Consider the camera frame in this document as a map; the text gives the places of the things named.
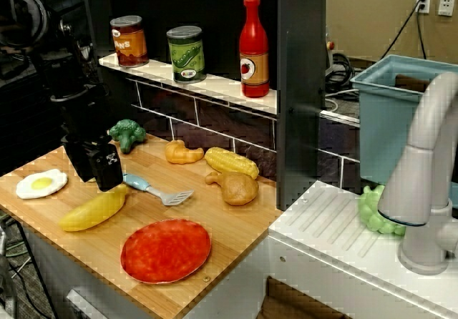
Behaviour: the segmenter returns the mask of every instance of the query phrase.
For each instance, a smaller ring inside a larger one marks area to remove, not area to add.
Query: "spatula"
[[[176,206],[181,202],[186,200],[189,196],[194,193],[194,190],[187,190],[185,192],[177,192],[175,194],[165,194],[153,187],[147,182],[147,180],[142,179],[136,175],[132,174],[123,174],[124,183],[135,189],[142,190],[144,192],[149,192],[154,196],[159,197],[162,200],[163,205],[165,206]]]

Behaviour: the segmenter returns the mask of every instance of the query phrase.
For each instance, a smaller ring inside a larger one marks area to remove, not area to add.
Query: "red pizza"
[[[196,271],[210,248],[210,236],[201,225],[184,219],[163,220],[127,238],[121,266],[141,282],[171,283]]]

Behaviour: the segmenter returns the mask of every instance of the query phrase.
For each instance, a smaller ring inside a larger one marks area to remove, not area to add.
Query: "egg yolk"
[[[33,190],[43,189],[48,187],[52,183],[52,178],[42,177],[37,180],[34,180],[31,184]]]

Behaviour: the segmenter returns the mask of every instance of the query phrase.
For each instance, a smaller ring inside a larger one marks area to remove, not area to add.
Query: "shelf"
[[[110,54],[99,59],[99,63],[104,67],[125,72],[126,74],[160,82],[161,84],[173,86],[178,89],[188,90],[189,92],[212,97],[219,101],[227,101],[238,106],[277,115],[277,91],[273,89],[264,97],[251,99],[242,94],[240,82],[212,74],[207,74],[207,78],[199,83],[177,83],[173,80],[172,65],[155,60],[150,60],[148,64],[142,67],[120,67],[116,54]]]

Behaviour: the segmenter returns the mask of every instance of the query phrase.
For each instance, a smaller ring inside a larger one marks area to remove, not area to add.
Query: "pea can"
[[[206,78],[202,29],[181,26],[167,32],[173,79],[177,83],[197,83]]]
[[[141,67],[150,61],[147,55],[142,18],[136,15],[118,17],[110,22],[114,49],[121,67]]]

